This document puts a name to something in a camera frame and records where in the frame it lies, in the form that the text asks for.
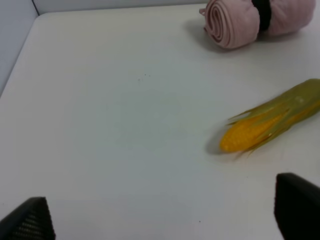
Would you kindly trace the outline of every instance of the black elastic band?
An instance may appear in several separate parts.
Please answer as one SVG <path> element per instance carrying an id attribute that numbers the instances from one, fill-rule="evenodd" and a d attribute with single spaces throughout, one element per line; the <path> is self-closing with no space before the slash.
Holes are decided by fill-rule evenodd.
<path id="1" fill-rule="evenodd" d="M 258 9 L 260 15 L 259 32 L 263 32 L 269 28 L 271 20 L 271 6 L 269 0 L 252 0 L 253 6 Z"/>

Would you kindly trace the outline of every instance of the pink towel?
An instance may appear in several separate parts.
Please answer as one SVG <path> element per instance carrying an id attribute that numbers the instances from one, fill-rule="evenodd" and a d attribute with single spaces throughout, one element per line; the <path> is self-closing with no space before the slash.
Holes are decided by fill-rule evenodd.
<path id="1" fill-rule="evenodd" d="M 265 31 L 278 36 L 298 31 L 313 17 L 316 0 L 269 0 L 271 19 Z M 235 49 L 254 42 L 260 15 L 252 0 L 210 0 L 199 12 L 205 16 L 205 31 L 216 44 Z"/>

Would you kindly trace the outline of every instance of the white surface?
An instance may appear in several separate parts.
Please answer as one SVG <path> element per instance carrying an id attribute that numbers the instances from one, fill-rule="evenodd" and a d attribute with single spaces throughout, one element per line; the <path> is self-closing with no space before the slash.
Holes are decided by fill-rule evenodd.
<path id="1" fill-rule="evenodd" d="M 31 0 L 0 0 L 0 96 L 36 17 Z"/>
<path id="2" fill-rule="evenodd" d="M 76 10 L 206 3 L 207 0 L 34 0 L 40 14 Z"/>
<path id="3" fill-rule="evenodd" d="M 1 218 L 46 196 L 58 239 L 282 239 L 275 177 L 320 185 L 319 116 L 237 161 L 206 146 L 228 117 L 320 77 L 320 19 L 223 52 L 200 7 L 37 18 L 0 101 Z"/>

